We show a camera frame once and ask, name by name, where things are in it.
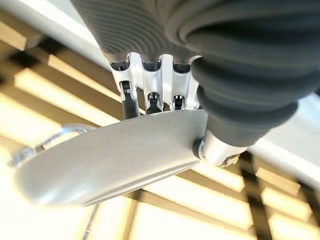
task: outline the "aluminum part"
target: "aluminum part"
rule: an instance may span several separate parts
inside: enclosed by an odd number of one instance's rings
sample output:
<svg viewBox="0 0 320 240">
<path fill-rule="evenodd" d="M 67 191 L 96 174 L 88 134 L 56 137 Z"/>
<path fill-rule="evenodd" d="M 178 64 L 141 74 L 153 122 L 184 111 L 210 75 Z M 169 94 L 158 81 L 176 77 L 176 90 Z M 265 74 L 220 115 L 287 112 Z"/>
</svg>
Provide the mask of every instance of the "aluminum part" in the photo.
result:
<svg viewBox="0 0 320 240">
<path fill-rule="evenodd" d="M 237 161 L 239 154 L 246 151 L 247 148 L 228 145 L 207 130 L 199 146 L 199 157 L 210 164 L 226 167 Z"/>
</svg>

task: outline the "silver metal bracket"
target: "silver metal bracket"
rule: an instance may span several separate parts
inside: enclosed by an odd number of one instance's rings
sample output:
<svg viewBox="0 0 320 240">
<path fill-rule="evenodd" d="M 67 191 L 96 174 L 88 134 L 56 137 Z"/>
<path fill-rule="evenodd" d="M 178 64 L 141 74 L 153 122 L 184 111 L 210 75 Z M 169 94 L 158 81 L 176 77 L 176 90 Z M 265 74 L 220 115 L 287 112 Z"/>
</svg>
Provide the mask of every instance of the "silver metal bracket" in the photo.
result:
<svg viewBox="0 0 320 240">
<path fill-rule="evenodd" d="M 207 130 L 203 141 L 199 145 L 198 154 L 201 160 L 219 167 L 226 167 L 236 162 L 239 154 L 247 149 L 248 147 L 228 145 Z"/>
</svg>

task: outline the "wooden slat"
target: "wooden slat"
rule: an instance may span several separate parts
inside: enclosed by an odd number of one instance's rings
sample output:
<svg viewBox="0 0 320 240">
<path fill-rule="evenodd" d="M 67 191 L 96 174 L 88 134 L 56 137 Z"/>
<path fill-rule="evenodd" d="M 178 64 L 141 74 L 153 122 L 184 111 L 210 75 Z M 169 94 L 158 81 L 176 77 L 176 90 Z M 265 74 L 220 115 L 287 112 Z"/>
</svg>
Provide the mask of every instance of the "wooden slat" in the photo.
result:
<svg viewBox="0 0 320 240">
<path fill-rule="evenodd" d="M 108 97 L 43 63 L 35 65 L 31 70 L 56 86 L 87 102 L 91 106 L 118 120 L 123 120 L 122 104 L 111 97 Z"/>
<path fill-rule="evenodd" d="M 30 108 L 37 113 L 61 124 L 71 124 L 80 123 L 88 124 L 94 127 L 99 127 L 98 125 L 87 121 L 81 117 L 78 117 L 72 113 L 64 111 L 54 105 L 51 105 L 29 93 L 26 93 L 16 87 L 14 87 L 15 76 L 24 70 L 24 67 L 18 65 L 12 61 L 2 61 L 0 62 L 0 67 L 3 70 L 5 76 L 5 83 L 2 84 L 0 91 L 7 95 L 8 97 L 14 99 L 20 104 L 23 104 L 27 108 Z"/>
<path fill-rule="evenodd" d="M 10 55 L 16 53 L 17 51 L 18 49 L 16 49 L 15 47 L 9 45 L 5 41 L 0 40 L 0 60 L 3 60 L 9 57 Z"/>
<path fill-rule="evenodd" d="M 23 51 L 32 48 L 43 38 L 41 32 L 0 9 L 0 40 Z"/>
<path fill-rule="evenodd" d="M 257 240 L 272 240 L 271 229 L 266 208 L 261 198 L 261 189 L 258 179 L 255 175 L 253 165 L 253 157 L 250 153 L 244 152 L 240 155 L 239 161 L 241 173 L 244 180 L 244 190 L 247 194 L 247 202 L 249 203 L 253 228 L 257 236 Z"/>
<path fill-rule="evenodd" d="M 182 179 L 188 180 L 192 183 L 198 184 L 200 186 L 206 187 L 208 189 L 214 190 L 216 192 L 225 194 L 226 196 L 232 197 L 234 199 L 246 202 L 246 195 L 243 192 L 236 192 L 216 181 L 213 181 L 203 175 L 201 175 L 198 172 L 195 172 L 193 170 L 187 170 L 184 172 L 181 172 L 176 175 L 177 177 L 180 177 Z"/>
<path fill-rule="evenodd" d="M 304 182 L 299 182 L 302 186 L 301 191 L 304 193 L 307 202 L 312 210 L 312 218 L 316 221 L 317 226 L 320 228 L 320 200 L 318 199 L 316 191 L 307 186 Z"/>
<path fill-rule="evenodd" d="M 142 198 L 142 192 L 143 191 L 139 189 L 134 191 L 134 193 L 132 194 L 132 202 L 124 228 L 123 240 L 130 240 L 130 234 L 137 215 L 138 205 Z"/>
<path fill-rule="evenodd" d="M 1 92 L 8 97 L 14 99 L 20 104 L 23 104 L 29 109 L 45 116 L 48 119 L 55 121 L 61 125 L 65 124 L 87 124 L 98 128 L 99 126 L 93 122 L 78 117 L 70 112 L 64 111 L 59 107 L 51 105 L 31 94 L 24 92 L 13 85 L 6 84 L 1 88 Z"/>
<path fill-rule="evenodd" d="M 125 194 L 125 196 L 129 197 L 129 198 L 133 198 L 132 193 Z M 158 207 L 158 208 L 161 208 L 164 210 L 172 211 L 172 212 L 175 212 L 180 215 L 184 215 L 184 216 L 191 217 L 191 218 L 194 218 L 194 219 L 197 219 L 200 221 L 204 221 L 207 223 L 211 223 L 211 224 L 214 224 L 217 226 L 224 227 L 226 230 L 231 230 L 231 231 L 239 232 L 242 234 L 254 236 L 254 232 L 250 229 L 243 230 L 238 227 L 231 226 L 223 221 L 217 220 L 217 219 L 210 217 L 206 214 L 192 210 L 186 206 L 179 205 L 173 201 L 170 201 L 166 198 L 163 198 L 161 196 L 158 196 L 158 195 L 151 193 L 151 192 L 148 192 L 146 190 L 142 190 L 140 201 L 142 203 L 150 204 L 152 206 L 155 206 L 155 207 Z"/>
<path fill-rule="evenodd" d="M 55 56 L 69 66 L 75 68 L 84 75 L 95 80 L 97 83 L 111 90 L 115 94 L 120 95 L 114 77 L 110 71 L 90 61 L 79 53 L 76 53 L 67 48 L 57 52 Z M 137 88 L 136 91 L 138 96 L 139 108 L 142 110 L 146 110 L 144 91 L 140 88 Z"/>
</svg>

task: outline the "white surface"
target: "white surface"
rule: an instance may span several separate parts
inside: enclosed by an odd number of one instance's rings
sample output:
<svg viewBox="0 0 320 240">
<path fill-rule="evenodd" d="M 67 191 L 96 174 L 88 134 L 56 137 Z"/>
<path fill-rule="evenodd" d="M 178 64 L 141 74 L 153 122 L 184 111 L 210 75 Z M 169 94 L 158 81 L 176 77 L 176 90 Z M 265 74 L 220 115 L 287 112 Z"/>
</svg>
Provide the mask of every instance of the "white surface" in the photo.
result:
<svg viewBox="0 0 320 240">
<path fill-rule="evenodd" d="M 206 123 L 206 112 L 197 109 L 100 127 L 41 152 L 17 169 L 14 180 L 34 204 L 100 202 L 197 164 L 192 145 Z"/>
</svg>

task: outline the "ribbed rubber sleeve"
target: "ribbed rubber sleeve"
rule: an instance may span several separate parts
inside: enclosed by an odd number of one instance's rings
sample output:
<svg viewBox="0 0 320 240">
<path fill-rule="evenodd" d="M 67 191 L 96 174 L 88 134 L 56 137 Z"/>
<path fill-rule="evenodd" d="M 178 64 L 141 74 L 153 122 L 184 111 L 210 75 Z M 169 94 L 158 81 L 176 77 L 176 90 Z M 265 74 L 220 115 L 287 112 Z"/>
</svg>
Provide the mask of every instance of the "ribbed rubber sleeve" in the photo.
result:
<svg viewBox="0 0 320 240">
<path fill-rule="evenodd" d="M 158 0 L 157 6 L 166 36 L 202 55 L 192 75 L 209 113 L 207 129 L 221 141 L 254 144 L 319 87 L 319 0 Z"/>
<path fill-rule="evenodd" d="M 109 61 L 123 61 L 128 53 L 135 52 L 147 62 L 171 54 L 176 62 L 187 64 L 196 55 L 166 38 L 150 9 L 153 1 L 72 0 L 72 3 Z"/>
<path fill-rule="evenodd" d="M 201 55 L 191 64 L 198 99 L 227 144 L 254 144 L 320 87 L 319 0 L 72 2 L 110 61 Z"/>
</svg>

